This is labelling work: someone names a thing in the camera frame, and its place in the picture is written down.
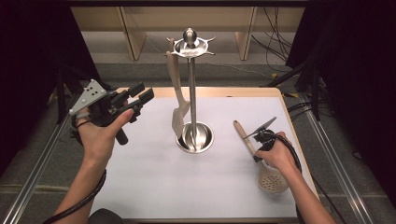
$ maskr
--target forearm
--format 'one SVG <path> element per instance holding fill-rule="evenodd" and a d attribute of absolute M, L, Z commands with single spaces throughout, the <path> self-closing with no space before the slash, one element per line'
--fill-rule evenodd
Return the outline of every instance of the forearm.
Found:
<path fill-rule="evenodd" d="M 305 223 L 335 223 L 296 167 L 281 171 Z"/>
<path fill-rule="evenodd" d="M 55 214 L 61 213 L 71 206 L 81 202 L 96 188 L 101 179 L 106 163 L 84 160 L 69 191 L 65 195 Z M 75 213 L 56 223 L 87 223 L 93 200 L 82 206 Z"/>

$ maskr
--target round metal base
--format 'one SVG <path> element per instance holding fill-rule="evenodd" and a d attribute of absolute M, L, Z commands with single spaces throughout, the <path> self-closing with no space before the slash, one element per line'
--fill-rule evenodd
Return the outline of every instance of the round metal base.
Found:
<path fill-rule="evenodd" d="M 197 121 L 195 144 L 192 137 L 191 123 L 184 124 L 183 134 L 179 139 L 176 138 L 178 147 L 185 152 L 201 153 L 210 148 L 213 144 L 215 136 L 212 129 L 206 124 Z"/>

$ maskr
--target perforated scoop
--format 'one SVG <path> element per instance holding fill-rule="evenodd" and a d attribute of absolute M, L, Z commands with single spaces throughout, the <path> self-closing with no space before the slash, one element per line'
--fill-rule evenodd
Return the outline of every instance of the perforated scoop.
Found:
<path fill-rule="evenodd" d="M 238 131 L 241 138 L 244 140 L 251 154 L 255 155 L 256 150 L 254 149 L 254 146 L 251 144 L 250 140 L 248 140 L 248 138 L 245 138 L 247 134 L 242 128 L 242 125 L 237 120 L 234 120 L 233 126 Z M 267 167 L 262 163 L 262 161 L 257 162 L 257 164 L 259 165 L 260 169 L 257 176 L 257 183 L 259 184 L 259 187 L 261 189 L 273 193 L 279 193 L 289 188 L 289 185 L 286 182 L 285 178 L 277 169 Z"/>

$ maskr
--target human hand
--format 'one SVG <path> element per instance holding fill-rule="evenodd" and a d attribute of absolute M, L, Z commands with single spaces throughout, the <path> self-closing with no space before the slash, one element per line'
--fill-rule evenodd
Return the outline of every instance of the human hand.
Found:
<path fill-rule="evenodd" d="M 287 140 L 283 132 L 277 133 L 276 135 L 281 135 Z M 270 166 L 276 168 L 280 172 L 296 167 L 294 158 L 289 149 L 278 139 L 274 142 L 274 146 L 271 150 L 257 150 L 255 154 L 257 157 L 263 158 Z"/>
<path fill-rule="evenodd" d="M 80 113 L 86 113 L 88 110 L 85 108 Z M 98 127 L 87 122 L 87 118 L 79 119 L 77 126 L 84 146 L 84 161 L 106 166 L 112 155 L 117 132 L 131 119 L 133 113 L 132 109 L 124 111 L 106 127 Z"/>

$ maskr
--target white tabletop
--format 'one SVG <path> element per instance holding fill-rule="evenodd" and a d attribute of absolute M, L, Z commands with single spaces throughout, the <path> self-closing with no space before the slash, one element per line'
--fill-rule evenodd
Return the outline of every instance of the white tabletop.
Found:
<path fill-rule="evenodd" d="M 295 147 L 304 178 L 316 192 L 304 155 L 280 94 L 269 97 L 197 97 L 197 120 L 214 132 L 214 143 L 200 154 L 178 148 L 171 127 L 175 97 L 154 98 L 133 124 L 123 129 L 129 143 L 116 143 L 107 180 L 93 209 L 109 209 L 122 218 L 144 221 L 293 221 L 289 189 L 260 189 L 259 167 L 233 127 L 238 120 L 251 133 L 272 117 Z M 185 122 L 190 121 L 190 113 Z M 250 139 L 255 148 L 261 145 Z"/>

